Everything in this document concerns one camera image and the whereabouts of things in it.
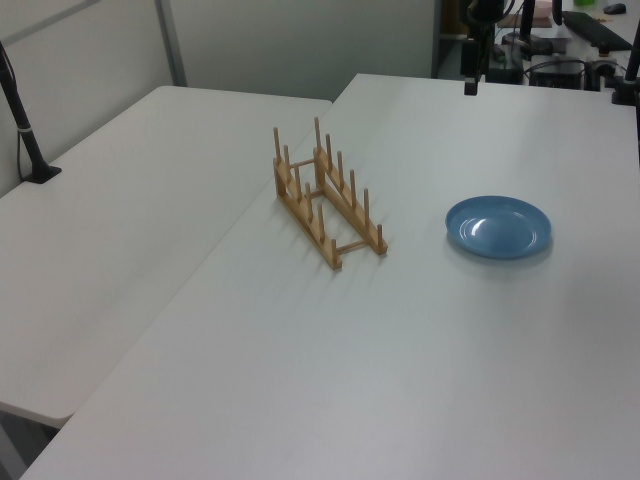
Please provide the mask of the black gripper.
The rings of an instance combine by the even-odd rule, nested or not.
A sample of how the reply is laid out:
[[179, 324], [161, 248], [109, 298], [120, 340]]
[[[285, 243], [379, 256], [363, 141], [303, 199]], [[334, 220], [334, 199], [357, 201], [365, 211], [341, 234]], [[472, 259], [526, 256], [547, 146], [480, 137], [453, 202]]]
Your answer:
[[489, 64], [489, 38], [493, 38], [495, 25], [502, 18], [504, 8], [503, 0], [473, 0], [466, 7], [467, 39], [470, 41], [462, 43], [460, 63], [466, 96], [477, 94], [478, 79], [486, 74]]

